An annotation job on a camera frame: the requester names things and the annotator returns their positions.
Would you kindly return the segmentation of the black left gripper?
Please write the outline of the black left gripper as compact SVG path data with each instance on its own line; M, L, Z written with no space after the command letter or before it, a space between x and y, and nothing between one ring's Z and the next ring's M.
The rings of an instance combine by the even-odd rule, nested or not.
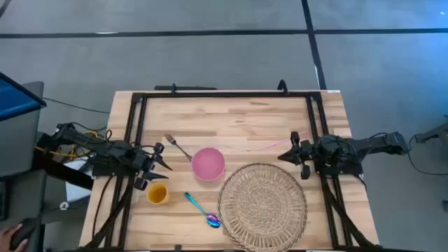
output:
M136 189L144 191L149 181L154 179L168 179L168 177L164 175L153 172L156 163L162 165L166 169L172 170L160 155L164 149L165 147L161 143L156 143L153 147L153 153L150 154L143 150L143 146L134 147L136 152L133 159L133 165L142 171L142 174L135 179L134 187Z

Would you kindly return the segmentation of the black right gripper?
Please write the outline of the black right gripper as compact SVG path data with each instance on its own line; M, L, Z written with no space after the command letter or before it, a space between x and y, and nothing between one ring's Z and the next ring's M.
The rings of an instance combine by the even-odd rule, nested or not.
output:
M312 174L312 170L306 164L306 161L312 161L314 164L314 173L320 174L321 171L317 160L317 147L309 140L301 141L298 132L291 132L290 142L292 143L292 148L281 154L278 159L301 166L300 177L302 180L309 179Z

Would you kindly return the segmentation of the yellow ribbed cup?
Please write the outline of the yellow ribbed cup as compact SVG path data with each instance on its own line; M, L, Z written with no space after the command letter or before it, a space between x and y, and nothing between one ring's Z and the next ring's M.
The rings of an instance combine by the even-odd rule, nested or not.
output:
M146 193L151 204L165 204L169 201L169 191L163 183L152 183Z

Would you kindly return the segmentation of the silver metal fork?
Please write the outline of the silver metal fork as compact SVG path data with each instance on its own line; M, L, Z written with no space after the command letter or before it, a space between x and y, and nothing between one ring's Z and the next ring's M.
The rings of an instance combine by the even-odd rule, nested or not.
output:
M188 153L186 153L183 149L182 149L182 147L180 147L178 144L177 144L177 141L175 140L175 138L172 136L172 135L170 135L170 134L166 134L165 135L165 138L168 140L168 142L171 144L171 145L173 145L173 146L175 146L175 147L177 147L187 158L188 158L188 160L191 162L192 161L192 156L191 155L189 155Z

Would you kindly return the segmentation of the pink plastic bowl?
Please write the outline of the pink plastic bowl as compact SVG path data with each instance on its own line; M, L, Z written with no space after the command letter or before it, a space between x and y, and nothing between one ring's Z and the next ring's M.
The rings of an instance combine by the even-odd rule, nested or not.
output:
M216 148L203 148L193 155L191 167L199 180L214 181L225 173L225 158Z

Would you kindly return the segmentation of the round woven straw placemat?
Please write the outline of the round woven straw placemat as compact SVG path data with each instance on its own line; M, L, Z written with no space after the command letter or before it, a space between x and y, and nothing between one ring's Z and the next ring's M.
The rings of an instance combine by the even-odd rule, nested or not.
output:
M218 195L224 233L247 252L287 252L302 237L307 214L302 186L273 164L244 165Z

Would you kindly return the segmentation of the iridescent blue metal spoon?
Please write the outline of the iridescent blue metal spoon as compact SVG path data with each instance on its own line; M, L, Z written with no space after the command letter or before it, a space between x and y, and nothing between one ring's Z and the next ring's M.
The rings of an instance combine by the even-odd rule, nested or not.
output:
M212 227L212 228L219 228L221 226L221 221L220 219L217 217L217 215L215 215L214 213L209 213L206 212L201 206L200 204L191 196L191 194L189 192L185 192L184 193L185 198L191 202L193 205L195 205L204 215L206 218L206 223Z

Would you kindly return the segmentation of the thin pink stick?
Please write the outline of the thin pink stick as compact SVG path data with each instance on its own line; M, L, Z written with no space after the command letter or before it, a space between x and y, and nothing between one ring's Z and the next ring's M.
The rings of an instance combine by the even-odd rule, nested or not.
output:
M274 143L270 143L270 144L268 144L266 146L263 146L262 148L257 149L257 151L263 151L263 150L266 150L266 149L269 149L269 148L274 148L274 147L281 146L281 145L288 144L288 143L289 143L289 140L283 139L283 140L280 140L280 141L276 141Z

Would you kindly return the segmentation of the white paper sheet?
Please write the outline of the white paper sheet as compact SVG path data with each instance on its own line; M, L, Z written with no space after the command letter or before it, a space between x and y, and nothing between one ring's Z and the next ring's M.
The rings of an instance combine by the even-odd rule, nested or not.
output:
M86 164L86 162L86 159L77 159L71 162L67 162L64 165L70 169L79 171L81 167ZM91 190L84 189L80 186L66 182L66 200L68 202L74 202L90 195Z

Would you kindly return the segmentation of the grey metal stand leg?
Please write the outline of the grey metal stand leg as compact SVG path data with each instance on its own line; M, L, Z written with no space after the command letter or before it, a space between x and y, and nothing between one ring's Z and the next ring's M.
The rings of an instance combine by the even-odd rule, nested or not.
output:
M448 145L448 122L437 126L416 138L417 143L425 143L430 139L439 139L443 145Z

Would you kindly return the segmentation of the black computer mouse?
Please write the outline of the black computer mouse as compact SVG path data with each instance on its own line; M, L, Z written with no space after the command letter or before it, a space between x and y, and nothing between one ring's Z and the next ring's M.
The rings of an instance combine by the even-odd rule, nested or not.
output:
M36 229L37 219L25 218L20 222L20 224L21 228L11 237L9 249L12 251L14 251L23 240L31 237L32 233Z

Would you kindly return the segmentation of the computer monitor blue screen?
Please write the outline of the computer monitor blue screen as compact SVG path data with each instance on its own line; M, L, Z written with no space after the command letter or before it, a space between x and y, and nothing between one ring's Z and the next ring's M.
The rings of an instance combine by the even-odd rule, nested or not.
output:
M0 121L40 110L44 100L0 72Z

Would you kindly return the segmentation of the person's hand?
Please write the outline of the person's hand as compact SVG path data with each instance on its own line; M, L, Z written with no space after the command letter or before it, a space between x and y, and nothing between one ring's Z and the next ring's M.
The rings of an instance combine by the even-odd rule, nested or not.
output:
M0 252L24 252L25 251L27 244L28 244L28 239L21 241L21 243L15 250L10 249L11 239L12 239L13 234L15 232L17 232L21 227L22 227L22 225L18 224L16 226L8 227L0 233Z

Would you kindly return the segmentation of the black flat frame clamp bar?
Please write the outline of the black flat frame clamp bar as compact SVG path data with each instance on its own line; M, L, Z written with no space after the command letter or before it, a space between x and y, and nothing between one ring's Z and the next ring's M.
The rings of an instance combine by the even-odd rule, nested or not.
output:
M217 90L216 87L203 87L203 86L181 86L181 85L176 85L175 83L171 84L171 85L156 85L154 87L155 91L170 91L170 92L175 92L175 91L191 91L191 90Z

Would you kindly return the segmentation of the black aluminium table frame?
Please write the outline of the black aluminium table frame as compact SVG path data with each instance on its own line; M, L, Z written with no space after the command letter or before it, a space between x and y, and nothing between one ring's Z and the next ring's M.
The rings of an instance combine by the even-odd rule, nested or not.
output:
M175 146L166 145L163 158L172 170L156 167L168 177L169 201L151 204L144 192L134 191L128 208L118 216L105 246L124 251L231 251L236 245L223 229L209 227L204 216L185 197L189 192L207 211L217 212L218 195L228 176L254 162L276 165L293 176L299 169L278 160L291 144L257 151L289 140L296 131L302 139L315 134L352 135L338 91L238 92L116 92L108 128L114 139L150 148L171 134L193 157L203 148L216 148L225 158L225 173L214 181L199 180L191 162Z

